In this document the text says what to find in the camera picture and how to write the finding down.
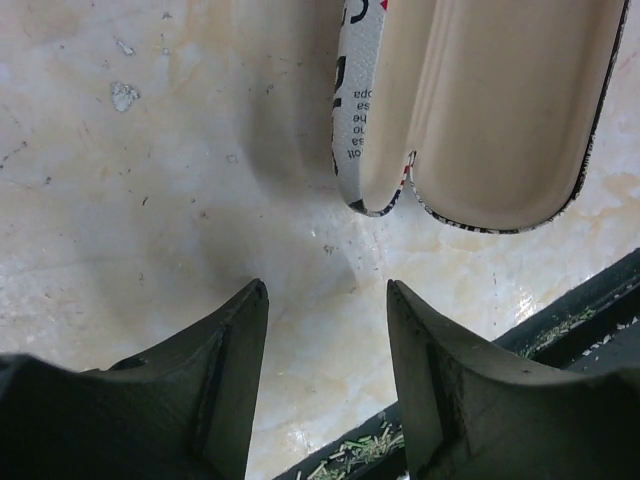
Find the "beige surface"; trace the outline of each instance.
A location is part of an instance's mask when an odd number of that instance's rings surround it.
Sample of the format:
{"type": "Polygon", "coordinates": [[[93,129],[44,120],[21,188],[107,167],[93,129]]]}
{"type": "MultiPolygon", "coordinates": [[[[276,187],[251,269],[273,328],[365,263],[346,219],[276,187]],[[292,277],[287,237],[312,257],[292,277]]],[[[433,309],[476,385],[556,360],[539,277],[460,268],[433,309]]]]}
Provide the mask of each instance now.
{"type": "Polygon", "coordinates": [[[578,178],[623,5],[391,5],[365,204],[388,202],[416,150],[417,190],[451,220],[517,229],[557,213],[578,178]]]}
{"type": "Polygon", "coordinates": [[[0,0],[0,350],[107,367],[261,277],[251,479],[394,400],[388,278],[493,338],[638,244],[638,8],[583,195],[502,237],[445,227],[410,196],[382,219],[344,206],[329,151],[341,1],[94,3],[0,0]],[[113,81],[140,89],[124,113],[113,81]]]}

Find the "white surface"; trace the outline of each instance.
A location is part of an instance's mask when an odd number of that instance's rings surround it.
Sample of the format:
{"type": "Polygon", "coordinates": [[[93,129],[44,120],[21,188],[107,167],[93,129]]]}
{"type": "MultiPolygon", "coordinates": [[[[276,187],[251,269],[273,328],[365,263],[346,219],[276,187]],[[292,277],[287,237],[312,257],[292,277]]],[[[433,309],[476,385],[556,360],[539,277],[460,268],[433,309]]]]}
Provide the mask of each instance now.
{"type": "Polygon", "coordinates": [[[638,244],[638,6],[582,196],[549,226],[487,236],[411,196],[382,219],[339,198],[340,0],[94,4],[0,0],[0,350],[108,367],[261,277],[249,478],[394,400],[387,279],[494,338],[638,244]],[[124,113],[113,81],[140,89],[124,113]]]}

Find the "open container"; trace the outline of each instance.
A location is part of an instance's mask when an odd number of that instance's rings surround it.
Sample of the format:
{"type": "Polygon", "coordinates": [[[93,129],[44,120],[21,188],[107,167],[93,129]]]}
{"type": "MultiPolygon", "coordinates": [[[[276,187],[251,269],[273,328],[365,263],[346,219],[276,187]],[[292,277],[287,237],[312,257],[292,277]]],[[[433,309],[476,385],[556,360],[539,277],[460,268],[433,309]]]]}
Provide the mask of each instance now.
{"type": "Polygon", "coordinates": [[[409,182],[425,210],[465,229],[553,219],[582,187],[627,9],[346,0],[333,101],[346,202],[382,216],[409,182]]]}

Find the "open case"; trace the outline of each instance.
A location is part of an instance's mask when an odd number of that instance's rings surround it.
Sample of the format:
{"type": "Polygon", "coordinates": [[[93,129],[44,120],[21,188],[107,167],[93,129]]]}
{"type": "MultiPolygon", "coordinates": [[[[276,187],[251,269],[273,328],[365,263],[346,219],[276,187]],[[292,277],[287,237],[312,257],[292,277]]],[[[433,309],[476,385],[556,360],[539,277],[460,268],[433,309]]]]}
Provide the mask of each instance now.
{"type": "Polygon", "coordinates": [[[627,8],[346,0],[333,101],[346,202],[382,216],[408,182],[465,229],[550,221],[582,187],[627,8]]]}

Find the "white printed case exterior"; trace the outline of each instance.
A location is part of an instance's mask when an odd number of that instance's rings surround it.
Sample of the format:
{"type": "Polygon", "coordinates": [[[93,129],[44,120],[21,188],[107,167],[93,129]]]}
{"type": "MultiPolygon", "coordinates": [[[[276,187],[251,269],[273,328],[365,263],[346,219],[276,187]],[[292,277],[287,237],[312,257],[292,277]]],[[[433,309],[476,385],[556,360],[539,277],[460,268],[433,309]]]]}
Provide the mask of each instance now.
{"type": "Polygon", "coordinates": [[[338,187],[343,199],[356,212],[369,217],[381,217],[389,213],[395,206],[407,180],[414,195],[424,210],[437,220],[464,230],[481,233],[514,234],[532,230],[551,222],[566,210],[582,189],[589,156],[593,147],[595,130],[600,118],[604,97],[613,71],[629,0],[625,2],[616,39],[609,61],[605,82],[597,105],[589,143],[586,147],[579,175],[575,186],[564,206],[545,222],[532,227],[497,230],[477,225],[468,225],[453,221],[438,214],[421,198],[413,181],[413,164],[417,152],[411,152],[406,159],[398,188],[382,210],[367,208],[363,200],[360,165],[364,159],[366,115],[370,110],[374,91],[374,80],[380,54],[382,34],[389,0],[345,0],[342,15],[342,30],[338,48],[336,66],[336,83],[333,97],[332,114],[332,155],[334,173],[338,179],[338,187]]]}

